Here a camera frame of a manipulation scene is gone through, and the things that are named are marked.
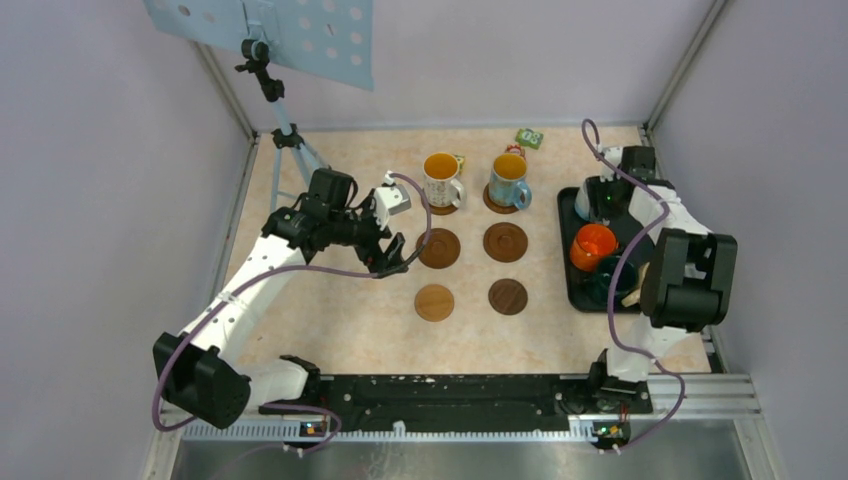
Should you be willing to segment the patterned white mug yellow inside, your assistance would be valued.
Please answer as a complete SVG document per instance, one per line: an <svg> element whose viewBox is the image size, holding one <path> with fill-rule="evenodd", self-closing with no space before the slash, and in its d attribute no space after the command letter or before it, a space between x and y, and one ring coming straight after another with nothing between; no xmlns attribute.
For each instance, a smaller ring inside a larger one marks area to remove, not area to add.
<svg viewBox="0 0 848 480"><path fill-rule="evenodd" d="M455 205L461 209L467 199L465 186L457 172L455 155L434 153L423 163L424 191L429 204L437 207Z"/></svg>

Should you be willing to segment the brown ridged coaster front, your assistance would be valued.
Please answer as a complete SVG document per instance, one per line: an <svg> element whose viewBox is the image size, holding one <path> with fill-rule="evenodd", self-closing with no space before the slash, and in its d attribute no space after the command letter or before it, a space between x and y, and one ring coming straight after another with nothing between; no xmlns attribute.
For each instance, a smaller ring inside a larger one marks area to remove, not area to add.
<svg viewBox="0 0 848 480"><path fill-rule="evenodd" d="M520 260L528 249L528 237L518 225L499 222L491 225L483 235L483 248L495 261L512 263Z"/></svg>

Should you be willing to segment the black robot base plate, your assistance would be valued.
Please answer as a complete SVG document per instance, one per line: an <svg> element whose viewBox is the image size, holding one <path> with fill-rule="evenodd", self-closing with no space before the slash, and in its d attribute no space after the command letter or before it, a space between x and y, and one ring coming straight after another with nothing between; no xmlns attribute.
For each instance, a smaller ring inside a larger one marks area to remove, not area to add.
<svg viewBox="0 0 848 480"><path fill-rule="evenodd" d="M298 404L336 413L345 432L565 431L572 415L648 414L646 387L602 397L585 375L335 375L307 383Z"/></svg>

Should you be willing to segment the white ceramic mug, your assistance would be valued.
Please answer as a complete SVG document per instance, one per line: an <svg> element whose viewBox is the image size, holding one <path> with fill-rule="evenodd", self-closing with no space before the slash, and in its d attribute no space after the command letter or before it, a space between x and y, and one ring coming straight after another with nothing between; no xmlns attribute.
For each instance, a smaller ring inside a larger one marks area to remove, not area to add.
<svg viewBox="0 0 848 480"><path fill-rule="evenodd" d="M591 221L592 206L590 193L590 182L586 179L578 188L574 200L574 211L585 222Z"/></svg>

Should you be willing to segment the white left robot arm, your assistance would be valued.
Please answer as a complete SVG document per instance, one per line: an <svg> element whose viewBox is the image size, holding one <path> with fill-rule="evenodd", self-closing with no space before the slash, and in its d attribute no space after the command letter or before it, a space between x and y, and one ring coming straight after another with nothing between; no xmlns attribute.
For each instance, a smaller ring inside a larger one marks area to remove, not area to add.
<svg viewBox="0 0 848 480"><path fill-rule="evenodd" d="M302 414L314 410L321 397L314 365L291 355L258 367L239 367L236 362L268 307L296 275L343 273L314 264L315 255L327 247L352 248L365 267L361 279L407 271L405 238L391 232L389 221L410 208L407 189L412 184L389 171L383 183L354 206L354 178L317 169L294 206L281 207L268 217L248 258L198 317L180 333L163 333L154 343L154 426L168 428L160 417L165 402L219 429L232 425L244 411L272 402L286 403Z"/></svg>

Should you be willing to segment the beige ceramic mug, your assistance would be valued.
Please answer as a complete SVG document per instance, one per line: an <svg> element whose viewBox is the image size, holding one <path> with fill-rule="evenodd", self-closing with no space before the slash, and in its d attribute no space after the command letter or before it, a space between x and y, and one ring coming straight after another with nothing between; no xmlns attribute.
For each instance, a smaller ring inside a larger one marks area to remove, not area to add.
<svg viewBox="0 0 848 480"><path fill-rule="evenodd" d="M637 282L634 289L628 295L621 299L621 305L623 307L632 307L640 303L641 288L645 282L649 267L649 262L646 262L639 267Z"/></svg>

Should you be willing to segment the blue mug yellow inside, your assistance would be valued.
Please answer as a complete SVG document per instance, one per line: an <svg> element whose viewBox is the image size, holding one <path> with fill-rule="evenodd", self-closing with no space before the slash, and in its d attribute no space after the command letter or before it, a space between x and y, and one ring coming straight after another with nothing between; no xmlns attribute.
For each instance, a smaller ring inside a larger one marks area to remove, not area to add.
<svg viewBox="0 0 848 480"><path fill-rule="evenodd" d="M519 210L527 209L533 199L526 181L527 173L525 158L509 153L498 156L493 162L488 182L490 198L501 206L514 205Z"/></svg>

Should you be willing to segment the dark walnut wood coaster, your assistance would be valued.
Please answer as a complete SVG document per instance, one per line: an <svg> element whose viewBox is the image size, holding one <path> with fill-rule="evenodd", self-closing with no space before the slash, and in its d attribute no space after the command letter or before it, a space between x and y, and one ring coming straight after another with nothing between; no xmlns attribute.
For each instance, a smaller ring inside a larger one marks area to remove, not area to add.
<svg viewBox="0 0 848 480"><path fill-rule="evenodd" d="M528 292L518 280L503 278L496 280L489 288L488 301L502 315L517 315L527 306Z"/></svg>

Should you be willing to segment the light wood coaster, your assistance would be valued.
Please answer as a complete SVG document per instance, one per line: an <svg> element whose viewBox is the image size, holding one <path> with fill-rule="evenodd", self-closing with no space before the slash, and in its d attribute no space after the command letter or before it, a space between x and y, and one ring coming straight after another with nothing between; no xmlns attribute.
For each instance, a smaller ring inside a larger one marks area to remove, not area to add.
<svg viewBox="0 0 848 480"><path fill-rule="evenodd" d="M439 284L422 287L414 299L416 313L428 322L441 322L447 319L454 307L455 300L452 292Z"/></svg>

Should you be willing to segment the brown ridged coaster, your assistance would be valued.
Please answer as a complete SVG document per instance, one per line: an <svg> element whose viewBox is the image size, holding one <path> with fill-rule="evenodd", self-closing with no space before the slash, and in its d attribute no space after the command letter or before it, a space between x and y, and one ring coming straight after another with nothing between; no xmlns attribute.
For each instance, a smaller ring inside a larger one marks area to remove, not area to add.
<svg viewBox="0 0 848 480"><path fill-rule="evenodd" d="M454 213L458 210L458 208L455 205L448 205L446 207L437 207L437 206L434 206L434 205L431 205L431 204L427 204L427 207L429 208L432 215L438 215L438 216L450 215L450 214L452 214L452 213Z"/></svg>
<svg viewBox="0 0 848 480"><path fill-rule="evenodd" d="M453 265L461 253L458 236L445 228L433 228L418 260L432 269L445 269Z"/></svg>
<svg viewBox="0 0 848 480"><path fill-rule="evenodd" d="M495 261L512 263L520 260L528 249L528 237L518 225L499 222L491 225L483 235L483 248Z"/></svg>
<svg viewBox="0 0 848 480"><path fill-rule="evenodd" d="M511 205L511 206L501 206L501 205L499 205L499 204L495 203L495 202L494 202L494 201L490 198L490 195L489 195L489 186L488 186L488 185L486 185L486 186L484 187L482 197L483 197L484 204L487 206L487 208L488 208L489 210L491 210L491 211L495 212L495 213L502 214L502 215L508 215L508 214L516 213L516 212L518 212L518 211L519 211L519 208L518 208L518 207L516 207L516 206L514 206L514 205Z"/></svg>

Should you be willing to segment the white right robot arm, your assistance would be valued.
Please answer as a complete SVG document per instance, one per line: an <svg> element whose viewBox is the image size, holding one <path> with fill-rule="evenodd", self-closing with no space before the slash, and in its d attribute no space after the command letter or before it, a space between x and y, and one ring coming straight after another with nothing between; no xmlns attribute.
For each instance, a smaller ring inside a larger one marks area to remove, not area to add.
<svg viewBox="0 0 848 480"><path fill-rule="evenodd" d="M637 320L623 334L610 332L612 344L590 370L589 404L612 412L646 391L651 370L677 343L720 324L727 315L738 243L712 232L687 210L676 189L655 179L652 167L635 167L624 149L591 152L603 164L603 186L630 189L627 213L639 225L624 252L643 240L653 244L640 286Z"/></svg>

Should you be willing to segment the dark teal glass cup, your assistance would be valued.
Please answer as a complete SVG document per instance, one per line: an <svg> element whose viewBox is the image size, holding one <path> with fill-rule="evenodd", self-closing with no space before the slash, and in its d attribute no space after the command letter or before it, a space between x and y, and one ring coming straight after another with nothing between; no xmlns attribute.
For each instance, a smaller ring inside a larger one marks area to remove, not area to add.
<svg viewBox="0 0 848 480"><path fill-rule="evenodd" d="M620 259L620 255L611 255L603 258L589 277L587 284L588 296L603 310L607 307L609 287ZM613 299L615 308L622 307L621 299L634 289L637 277L637 268L629 261L625 261L614 289Z"/></svg>

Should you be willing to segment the orange glass cup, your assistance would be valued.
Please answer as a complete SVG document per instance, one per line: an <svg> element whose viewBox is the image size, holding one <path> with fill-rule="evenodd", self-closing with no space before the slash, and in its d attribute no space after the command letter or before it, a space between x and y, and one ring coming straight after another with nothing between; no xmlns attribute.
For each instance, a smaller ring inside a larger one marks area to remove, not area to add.
<svg viewBox="0 0 848 480"><path fill-rule="evenodd" d="M590 223L577 231L569 248L569 260L578 270L593 272L617 248L618 239L609 227Z"/></svg>

